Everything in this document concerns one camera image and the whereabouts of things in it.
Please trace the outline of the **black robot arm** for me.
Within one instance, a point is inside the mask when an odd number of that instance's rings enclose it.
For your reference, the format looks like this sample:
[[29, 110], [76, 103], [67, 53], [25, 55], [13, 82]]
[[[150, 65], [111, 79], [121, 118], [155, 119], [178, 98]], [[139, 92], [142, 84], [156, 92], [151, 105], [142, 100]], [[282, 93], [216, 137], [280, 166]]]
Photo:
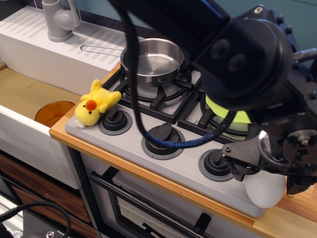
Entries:
[[[219, 137], [238, 111], [266, 135], [223, 146], [234, 177], [241, 181], [267, 171], [287, 177], [297, 194], [317, 181], [317, 65], [314, 49], [300, 51], [283, 17], [274, 11], [232, 18], [212, 0], [113, 0], [127, 38], [128, 75], [137, 127], [145, 139], [168, 148], [193, 148]], [[203, 77], [206, 94], [228, 110], [223, 122], [201, 138], [163, 141], [142, 124], [137, 103], [140, 46], [133, 14], [178, 45]]]

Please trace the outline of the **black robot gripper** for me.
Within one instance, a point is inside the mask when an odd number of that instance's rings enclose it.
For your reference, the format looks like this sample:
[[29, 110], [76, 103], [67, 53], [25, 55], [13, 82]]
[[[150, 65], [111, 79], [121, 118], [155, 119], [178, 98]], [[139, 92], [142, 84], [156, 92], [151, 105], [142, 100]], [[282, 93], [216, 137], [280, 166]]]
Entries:
[[241, 180], [259, 171], [287, 176], [286, 194], [306, 191], [317, 180], [316, 104], [273, 104], [245, 110], [264, 136], [225, 144], [223, 159]]

